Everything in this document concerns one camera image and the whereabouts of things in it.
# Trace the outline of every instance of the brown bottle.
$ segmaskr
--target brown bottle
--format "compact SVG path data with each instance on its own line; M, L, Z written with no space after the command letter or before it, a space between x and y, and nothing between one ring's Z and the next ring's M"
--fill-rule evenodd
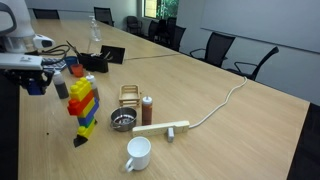
M152 98L142 98L142 126L152 124Z
M52 81L54 86L56 87L60 99L65 99L69 97L69 92L66 83L64 82L64 79L60 71L55 70L54 75L52 77Z
M96 84L96 79L93 75L91 75L90 73L86 76L86 79L90 82L91 84L91 88L93 91L93 95L94 97L99 101L100 97L99 97L99 92L98 92L98 87Z

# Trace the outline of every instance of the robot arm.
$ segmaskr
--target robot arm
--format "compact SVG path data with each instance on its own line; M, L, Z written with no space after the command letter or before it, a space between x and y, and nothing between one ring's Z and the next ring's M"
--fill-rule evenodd
M45 94L53 71L42 68L42 57L25 55L55 43L36 35L24 0L0 0L0 72L11 82L28 90L30 95Z

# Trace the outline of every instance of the power cord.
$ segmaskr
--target power cord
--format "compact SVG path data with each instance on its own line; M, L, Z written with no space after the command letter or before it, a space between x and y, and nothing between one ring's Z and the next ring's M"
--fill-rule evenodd
M159 58L159 57L176 56L176 55L180 55L180 54L168 54L168 55L160 55L160 56L138 57L138 58L129 58L129 59L124 59L124 60L148 59L148 58Z
M41 53L39 53L39 55L50 55L50 56L60 56L60 55L63 55L63 57L58 60L58 61L54 61L54 62L42 62L42 65L52 65L52 64L57 64L61 61L64 60L64 58L67 56L67 53L68 51L70 50L70 47L66 44L62 44L62 45L59 45L59 46L56 46L52 49L49 49L47 51L42 51Z
M215 113L218 109L220 109L222 106L226 105L226 104L228 103L228 101L229 101L229 97L230 97L230 95L232 94L232 92L233 92L234 90L242 87L243 85L245 85L245 84L247 83L247 81L248 81L247 77L244 76L243 78L244 78L244 82L243 82L242 84L240 84L240 85L232 88L232 89L229 91L229 93L228 93L228 95L227 95L227 97L226 97L226 100L225 100L222 104L220 104L218 107L216 107L213 111L211 111L206 117L204 117L204 118L203 118L201 121L199 121L198 123L196 123L196 124L194 124L194 125L190 125L190 126L189 126L189 129L192 129L192 128L195 128L195 127L199 126L200 124L202 124L203 122L205 122L205 121L206 121L213 113Z

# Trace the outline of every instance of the toy block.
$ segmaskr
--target toy block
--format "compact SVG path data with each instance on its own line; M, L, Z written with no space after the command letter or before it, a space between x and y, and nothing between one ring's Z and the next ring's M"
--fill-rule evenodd
M95 104L94 98L92 98L78 117L85 118L88 115L88 113L90 112L90 110L93 108L94 104Z
M90 82L83 77L70 87L69 95L71 99L75 99L80 102L91 90Z
M82 101L77 101L75 99L69 100L68 111L71 116L79 116L83 109L87 106L87 104L94 97L93 91L89 91L85 98Z
M95 104L93 106L93 108L90 110L90 112L88 113L88 115L85 118L79 118L78 117L78 122L80 126L84 126L84 127L89 127L91 119L94 115L94 113L96 113L97 109L99 108L99 103L97 99L94 99Z
M91 120L91 123L90 123L89 127L86 128L86 127L84 127L84 126L80 126L80 127L78 128L77 134L78 134L79 136L82 136L82 137L85 137L85 138L88 139L88 137L90 136L90 134L91 134L91 132L92 132L92 130L93 130L93 127L94 127L94 125L95 125L95 121L96 121L96 120L94 119L94 117L92 117L92 120Z

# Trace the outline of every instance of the mug handle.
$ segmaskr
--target mug handle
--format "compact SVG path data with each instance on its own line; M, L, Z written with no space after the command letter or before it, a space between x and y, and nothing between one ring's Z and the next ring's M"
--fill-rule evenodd
M133 162L133 158L131 157L131 158L128 160L127 164L126 164L126 170L127 170L127 172L130 172L130 171L133 170L132 162Z

